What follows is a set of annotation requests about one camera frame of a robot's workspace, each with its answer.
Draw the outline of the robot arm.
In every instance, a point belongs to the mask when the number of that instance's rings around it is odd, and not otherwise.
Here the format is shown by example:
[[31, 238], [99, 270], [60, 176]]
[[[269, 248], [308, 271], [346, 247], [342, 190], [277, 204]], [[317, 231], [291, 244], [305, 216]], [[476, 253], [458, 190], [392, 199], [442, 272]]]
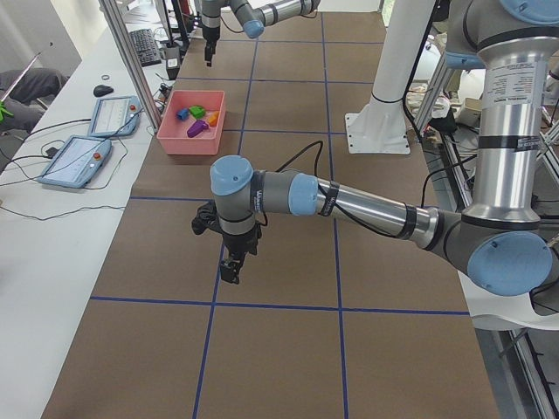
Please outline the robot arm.
[[512, 297], [547, 284], [558, 253], [532, 207], [542, 146], [543, 90], [558, 48], [555, 1], [455, 1], [446, 50], [455, 68], [485, 71], [473, 199], [460, 212], [413, 205], [288, 168], [257, 170], [226, 155], [210, 167], [212, 198], [192, 220], [195, 234], [219, 234], [221, 279], [237, 283], [270, 213], [333, 216], [381, 237], [412, 241], [479, 288]]
[[201, 24], [206, 41], [204, 48], [206, 65], [212, 66], [212, 59], [216, 53], [217, 42], [221, 35], [223, 8], [229, 7], [245, 35], [250, 39], [255, 39], [264, 33], [267, 26], [275, 25], [291, 17], [307, 16], [317, 11], [319, 4], [319, 0], [287, 0], [253, 8], [246, 0], [203, 0], [201, 2]]

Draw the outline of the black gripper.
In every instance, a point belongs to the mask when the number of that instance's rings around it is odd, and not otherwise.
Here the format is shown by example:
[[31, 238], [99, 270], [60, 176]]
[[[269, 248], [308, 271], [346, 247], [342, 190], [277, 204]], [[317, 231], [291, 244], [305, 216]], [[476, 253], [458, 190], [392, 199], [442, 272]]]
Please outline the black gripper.
[[203, 29], [203, 36], [206, 41], [206, 46], [204, 48], [204, 61], [208, 67], [212, 67], [215, 47], [217, 46], [217, 41], [220, 39], [221, 17], [219, 15], [202, 15], [200, 17], [200, 22]]
[[218, 233], [228, 256], [219, 265], [220, 279], [228, 284], [239, 284], [240, 262], [247, 254], [258, 255], [258, 244], [262, 238], [262, 223], [253, 214], [242, 217], [240, 221], [228, 221], [217, 213], [214, 201], [208, 201], [197, 209], [191, 221], [195, 235], [202, 235], [206, 230]]

